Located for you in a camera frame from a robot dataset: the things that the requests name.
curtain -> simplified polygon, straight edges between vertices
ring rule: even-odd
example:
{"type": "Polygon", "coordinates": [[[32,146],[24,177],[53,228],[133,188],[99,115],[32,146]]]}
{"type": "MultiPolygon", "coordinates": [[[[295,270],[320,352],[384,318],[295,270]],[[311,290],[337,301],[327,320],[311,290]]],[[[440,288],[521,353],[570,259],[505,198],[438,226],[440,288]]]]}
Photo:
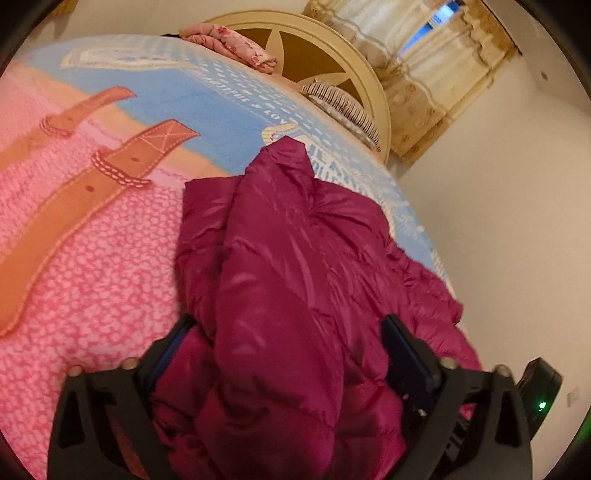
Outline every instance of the curtain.
{"type": "Polygon", "coordinates": [[[48,18],[71,14],[76,9],[77,5],[78,0],[64,0],[53,12],[49,14],[48,18]]]}
{"type": "Polygon", "coordinates": [[[310,0],[306,6],[306,15],[341,33],[376,71],[390,108],[391,149],[408,164],[494,81],[517,50],[480,0],[463,3],[448,22],[408,48],[446,0],[310,0]]]}

bed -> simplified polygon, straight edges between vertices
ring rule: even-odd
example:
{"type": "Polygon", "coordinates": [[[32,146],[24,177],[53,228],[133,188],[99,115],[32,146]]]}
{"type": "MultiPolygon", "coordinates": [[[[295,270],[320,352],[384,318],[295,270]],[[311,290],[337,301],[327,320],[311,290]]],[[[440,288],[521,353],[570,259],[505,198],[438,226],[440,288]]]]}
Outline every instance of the bed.
{"type": "Polygon", "coordinates": [[[108,35],[17,57],[0,126],[0,431],[37,479],[67,369],[140,356],[178,318],[189,179],[241,174],[289,135],[318,178],[375,200],[399,245],[447,282],[371,151],[283,82],[205,48],[108,35]]]}

wall switch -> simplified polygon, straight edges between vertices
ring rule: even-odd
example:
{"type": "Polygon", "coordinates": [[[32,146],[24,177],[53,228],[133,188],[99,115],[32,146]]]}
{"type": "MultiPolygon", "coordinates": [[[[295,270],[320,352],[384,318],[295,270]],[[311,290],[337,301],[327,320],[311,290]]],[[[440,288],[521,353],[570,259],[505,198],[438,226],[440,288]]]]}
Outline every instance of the wall switch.
{"type": "Polygon", "coordinates": [[[566,394],[566,406],[570,407],[573,403],[579,400],[579,388],[575,387],[572,391],[566,394]]]}

black plastic mount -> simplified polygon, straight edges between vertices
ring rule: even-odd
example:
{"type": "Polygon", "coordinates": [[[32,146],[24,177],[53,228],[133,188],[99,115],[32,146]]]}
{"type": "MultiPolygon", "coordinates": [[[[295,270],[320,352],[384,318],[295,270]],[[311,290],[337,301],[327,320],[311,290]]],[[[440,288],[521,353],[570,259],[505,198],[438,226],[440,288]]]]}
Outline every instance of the black plastic mount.
{"type": "MultiPolygon", "coordinates": [[[[108,405],[148,476],[175,478],[142,402],[193,325],[189,317],[181,318],[133,370],[82,372],[66,380],[51,435],[48,480],[135,480],[109,427],[108,405]]],[[[408,450],[388,480],[531,480],[527,420],[507,370],[476,372],[451,359],[441,361],[396,316],[382,322],[382,340],[392,359],[388,381],[421,411],[418,434],[408,439],[408,450]],[[459,412],[472,403],[468,421],[459,412]]]]}
{"type": "Polygon", "coordinates": [[[149,396],[172,353],[194,325],[190,316],[181,317],[137,365],[132,363],[133,368],[124,362],[115,370],[70,373],[51,432],[49,480],[137,480],[123,459],[107,409],[116,417],[148,477],[177,480],[152,426],[149,396]]]}
{"type": "Polygon", "coordinates": [[[418,393],[423,407],[433,405],[388,480],[531,480],[527,418],[506,367],[478,372],[441,361],[396,315],[382,322],[382,342],[392,360],[391,386],[413,404],[418,393]],[[439,379],[441,387],[433,390],[439,379]],[[425,400],[427,391],[432,403],[425,400]],[[470,422],[460,414],[465,404],[475,405],[470,422]]]}

striped pillow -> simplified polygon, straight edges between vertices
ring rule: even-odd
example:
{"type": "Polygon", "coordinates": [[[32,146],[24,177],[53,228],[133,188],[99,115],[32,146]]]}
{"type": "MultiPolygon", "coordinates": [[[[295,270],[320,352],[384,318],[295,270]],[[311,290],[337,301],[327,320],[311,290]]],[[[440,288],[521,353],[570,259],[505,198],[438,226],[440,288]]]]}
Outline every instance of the striped pillow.
{"type": "MultiPolygon", "coordinates": [[[[374,119],[350,94],[327,82],[314,82],[309,85],[304,85],[301,87],[301,92],[311,100],[317,99],[328,103],[338,113],[343,115],[343,117],[365,133],[378,152],[382,151],[379,146],[379,132],[378,128],[375,126],[374,119]]],[[[335,118],[335,120],[341,123],[345,128],[348,128],[348,126],[339,118],[335,118]]]]}

